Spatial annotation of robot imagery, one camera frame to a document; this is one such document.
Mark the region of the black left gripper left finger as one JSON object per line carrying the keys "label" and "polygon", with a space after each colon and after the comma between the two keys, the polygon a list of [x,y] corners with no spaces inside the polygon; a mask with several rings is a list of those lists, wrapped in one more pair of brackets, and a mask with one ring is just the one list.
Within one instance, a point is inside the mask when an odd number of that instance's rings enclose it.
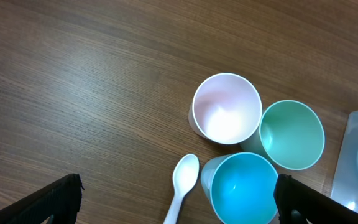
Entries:
{"label": "black left gripper left finger", "polygon": [[79,174],[68,174],[0,210],[0,223],[76,223],[82,190]]}

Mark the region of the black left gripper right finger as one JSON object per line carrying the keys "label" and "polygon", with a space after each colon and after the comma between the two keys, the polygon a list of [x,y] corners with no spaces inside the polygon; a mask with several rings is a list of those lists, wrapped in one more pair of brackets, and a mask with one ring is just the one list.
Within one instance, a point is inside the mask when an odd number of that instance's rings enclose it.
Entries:
{"label": "black left gripper right finger", "polygon": [[280,223],[346,223],[358,224],[358,213],[318,191],[280,174],[274,190]]}

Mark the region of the blue plastic cup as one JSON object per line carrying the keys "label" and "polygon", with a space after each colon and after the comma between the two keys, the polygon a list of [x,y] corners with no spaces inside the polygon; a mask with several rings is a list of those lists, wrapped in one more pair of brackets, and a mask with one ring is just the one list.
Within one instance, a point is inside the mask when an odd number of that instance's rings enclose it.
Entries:
{"label": "blue plastic cup", "polygon": [[223,223],[270,223],[277,214],[273,193],[278,173],[264,157],[239,152],[209,160],[201,185]]}

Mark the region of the green plastic cup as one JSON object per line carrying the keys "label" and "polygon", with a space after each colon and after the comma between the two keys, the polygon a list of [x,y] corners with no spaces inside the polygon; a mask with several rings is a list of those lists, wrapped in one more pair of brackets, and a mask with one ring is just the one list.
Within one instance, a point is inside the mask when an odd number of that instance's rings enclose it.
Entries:
{"label": "green plastic cup", "polygon": [[308,105],[281,100],[263,110],[257,130],[240,146],[284,169],[305,170],[321,158],[325,133],[318,115]]}

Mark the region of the white plastic spoon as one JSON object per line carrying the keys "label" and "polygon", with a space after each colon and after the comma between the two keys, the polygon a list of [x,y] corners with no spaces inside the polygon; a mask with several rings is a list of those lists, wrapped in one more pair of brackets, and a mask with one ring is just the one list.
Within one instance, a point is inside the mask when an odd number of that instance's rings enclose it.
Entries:
{"label": "white plastic spoon", "polygon": [[177,163],[173,175],[174,196],[163,224],[176,224],[183,199],[196,185],[200,162],[196,155],[187,154]]}

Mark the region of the pink plastic cup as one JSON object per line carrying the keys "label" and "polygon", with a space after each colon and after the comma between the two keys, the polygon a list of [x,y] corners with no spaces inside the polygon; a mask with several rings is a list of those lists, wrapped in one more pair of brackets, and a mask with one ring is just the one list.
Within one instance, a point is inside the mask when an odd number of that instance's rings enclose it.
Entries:
{"label": "pink plastic cup", "polygon": [[219,144],[238,144],[259,127],[262,100],[255,86],[233,73],[203,81],[193,96],[188,122],[199,136]]}

